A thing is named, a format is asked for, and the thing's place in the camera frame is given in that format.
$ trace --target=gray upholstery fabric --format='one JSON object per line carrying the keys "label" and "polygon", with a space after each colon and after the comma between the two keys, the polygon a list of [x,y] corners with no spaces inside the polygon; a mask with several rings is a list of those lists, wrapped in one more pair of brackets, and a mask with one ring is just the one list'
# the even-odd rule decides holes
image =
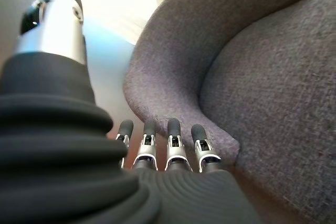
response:
{"label": "gray upholstery fabric", "polygon": [[252,22],[297,0],[165,0],[146,25],[124,83],[127,102],[143,121],[156,118],[166,134],[169,117],[182,123],[194,164],[190,129],[205,126],[227,163],[239,144],[199,109],[198,94],[211,63],[224,45]]}
{"label": "gray upholstery fabric", "polygon": [[240,142],[239,169],[304,215],[331,223],[332,5],[165,0],[135,47],[127,102],[140,119],[155,118],[161,134],[177,117],[193,165],[194,123],[227,163]]}
{"label": "gray upholstery fabric", "polygon": [[332,7],[302,0],[244,29],[214,61],[200,98],[241,144],[236,167],[321,223],[334,214]]}

